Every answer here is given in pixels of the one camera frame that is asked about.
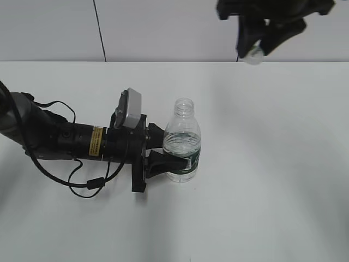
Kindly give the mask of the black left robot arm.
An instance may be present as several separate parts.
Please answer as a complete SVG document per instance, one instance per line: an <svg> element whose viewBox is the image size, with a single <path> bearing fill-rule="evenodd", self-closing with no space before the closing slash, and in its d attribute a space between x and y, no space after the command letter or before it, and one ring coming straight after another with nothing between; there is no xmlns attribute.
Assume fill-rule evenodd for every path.
<svg viewBox="0 0 349 262"><path fill-rule="evenodd" d="M132 191L142 193L146 179L187 167L184 158L162 154L164 131L147 123L141 112L141 95L132 88L122 92L108 127L68 121L38 103L31 94L1 86L1 134L22 146L46 176L69 188L102 189L111 176L72 183L48 173L41 160L95 160L131 165Z"/></svg>

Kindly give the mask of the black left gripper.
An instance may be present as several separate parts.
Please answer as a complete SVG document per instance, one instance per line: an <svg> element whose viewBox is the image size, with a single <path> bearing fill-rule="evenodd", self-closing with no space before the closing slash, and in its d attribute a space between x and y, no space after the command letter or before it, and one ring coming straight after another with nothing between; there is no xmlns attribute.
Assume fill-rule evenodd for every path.
<svg viewBox="0 0 349 262"><path fill-rule="evenodd" d="M143 193L146 189L145 182L145 152L146 152L146 118L142 114L136 128L121 127L118 129L108 128L105 139L105 160L119 163L116 171L105 181L113 180L121 171L124 164L131 165L131 190ZM147 127L147 149L162 148L165 131L155 123L149 123ZM185 158L161 154L150 151L146 157L146 179L165 172L184 170L188 161Z"/></svg>

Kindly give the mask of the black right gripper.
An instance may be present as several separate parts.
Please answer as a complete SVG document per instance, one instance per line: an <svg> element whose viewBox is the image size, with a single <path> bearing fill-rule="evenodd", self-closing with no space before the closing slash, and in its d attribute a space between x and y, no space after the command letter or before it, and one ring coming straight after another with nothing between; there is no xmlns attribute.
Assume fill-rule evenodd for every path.
<svg viewBox="0 0 349 262"><path fill-rule="evenodd" d="M304 19L313 13L327 15L335 6L332 0L323 1L245 1L220 0L217 1L216 11L221 20L230 16L239 16L238 38L236 51L243 59L252 46L259 41L259 47L268 56L278 46L290 38L299 35L306 29ZM281 23L270 21L296 21Z"/></svg>

